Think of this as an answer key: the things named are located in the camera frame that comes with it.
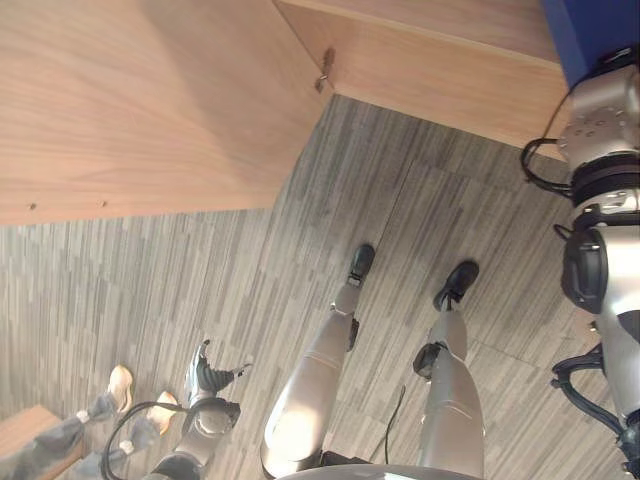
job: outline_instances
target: wire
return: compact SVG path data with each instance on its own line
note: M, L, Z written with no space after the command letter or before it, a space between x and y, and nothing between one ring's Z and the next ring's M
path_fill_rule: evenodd
M189 412L189 409L184 408L182 405L174 405L173 403L161 403L161 402L140 402L133 407L118 421L116 428L111 433L109 440L107 440L107 444L104 447L104 451L102 452L102 458L100 459L100 474L102 478L105 480L125 480L123 478L118 477L113 470L111 470L111 465L109 464L109 452L111 452L111 444L115 439L116 435L120 431L120 429L124 426L127 421L135 414L141 412L142 410L146 410L151 407L162 407L167 410L173 410L174 412Z
M565 227L564 225L560 225L559 223L555 223L553 225L553 231L556 232L556 235L558 235L565 242L569 240L569 237L573 233L573 230Z
M542 131L542 135L540 135L539 138L533 139L529 143L527 143L525 147L522 149L522 151L520 152L520 166L522 167L522 170L527 176L527 181L533 183L534 185L536 185L537 187L543 190L546 190L551 193L555 193L556 195L560 195L565 198L571 198L571 185L567 183L550 182L542 177L539 177L538 175L533 173L533 171L531 171L529 164L533 159L533 155L538 151L538 148L540 147L540 145L552 145L558 142L556 138L547 137L547 135L549 135L549 132L551 131L553 122L558 116L560 109L562 108L564 103L567 101L567 99L571 96L575 88L578 85L580 85L580 83L582 83L584 80L587 80L588 78L592 77L595 73L597 73L597 71L594 69L593 71L589 72L588 74L580 78L571 88L569 88L569 90L567 90L567 93L564 94L560 102L558 102L558 105L556 105L556 108L553 110L553 113L551 114L551 117L549 118L547 125L544 127L544 130Z
M552 371L557 378L551 381L551 385L562 390L562 393L571 403L619 436L623 432L623 428L616 416L584 397L571 383L571 374L573 372L578 370L602 370L603 365L602 344L598 344L584 355L567 358L554 365Z
M556 195L560 195L565 198L571 198L571 185L567 183L550 182L549 180L542 178L531 170L529 164L533 159L534 153L538 150L540 145L554 145L557 143L555 138L547 138L544 135L540 138L535 138L525 145L520 152L520 166L522 171L527 176L527 181L533 183L538 188L546 190Z
M387 424L387 430L384 434L384 463L389 465L389 432L391 431L391 426L398 415L398 410L400 410L400 405L402 405L402 400L404 399L404 394L407 391L407 386L403 385L400 389L400 397L398 397L398 403L396 404L396 408L389 419L389 423Z

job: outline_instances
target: metal hinge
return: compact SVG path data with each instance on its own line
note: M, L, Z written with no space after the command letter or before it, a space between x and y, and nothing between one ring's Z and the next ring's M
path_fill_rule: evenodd
M322 60L322 75L318 77L315 84L315 87L318 93L322 93L322 90L324 89L324 83L329 78L329 74L331 73L331 67L333 66L333 62L335 58L336 58L336 51L332 47L327 48L327 51L324 52L324 57Z

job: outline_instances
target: wooden surface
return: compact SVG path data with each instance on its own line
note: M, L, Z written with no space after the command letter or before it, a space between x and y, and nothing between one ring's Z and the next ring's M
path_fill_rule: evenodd
M539 0L278 0L559 63Z
M60 416L104 391L113 365L135 400L183 396L192 349L212 338L223 368L254 369L224 391L242 415L208 478L262 479L264 423L327 313L355 247L377 247L357 309L325 447L381 462L416 460L428 387L411 369L437 318L433 295L466 257L481 266L461 304L482 401L490 480L616 480L610 432L549 386L551 365L586 346L560 288L570 202L523 182L517 150L336 97L273 210L103 219L0 228L0 416L40 402ZM540 160L556 180L566 165ZM611 408L597 372L578 387ZM147 454L173 445L182 418ZM112 422L89 430L104 444Z
M424 17L430 12L431 2L419 3L424 8ZM362 2L356 2L354 8L374 11L375 5L380 4L372 2L367 9ZM431 22L438 23L438 19L453 15L448 9L455 11L456 4L440 6L440 17ZM279 7L316 63L322 63L327 48L335 49L329 80L336 92L502 143L522 147L540 136L566 91L558 64L453 37L456 32L453 28L451 34L442 35L431 29L409 29L406 24L354 16L343 10L335 13L335 9L330 9L333 13L327 13L288 1L280 2ZM419 9L416 2L412 8ZM399 6L378 10L410 14ZM508 14L515 17L520 12L511 8L503 12L503 16ZM513 35L520 33L518 25L518 22L513 25ZM500 28L494 30L495 35L501 35ZM549 41L547 32L543 38ZM552 134L564 127L566 118L566 112L559 115ZM556 149L544 153L560 157Z
M271 206L331 88L270 0L0 3L0 223Z
M26 408L0 422L0 458L16 453L34 437L60 422L60 419L42 405ZM38 477L38 480L57 478L69 465L82 456L82 444L58 465Z

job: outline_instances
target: sneaker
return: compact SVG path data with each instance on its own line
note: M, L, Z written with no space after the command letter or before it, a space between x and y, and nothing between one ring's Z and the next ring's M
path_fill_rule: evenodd
M171 395L169 392L164 391L156 400L158 403L171 403L173 405L178 405L178 401L176 397ZM147 419L153 424L154 428L160 435L164 435L165 432L169 429L169 424L171 423L171 417L176 414L174 410L167 410L163 407L151 407L149 412L147 413Z
M109 392L117 405L117 413L126 412L131 408L133 396L131 395L131 387L133 386L133 375L129 369L122 365L117 365L109 377Z

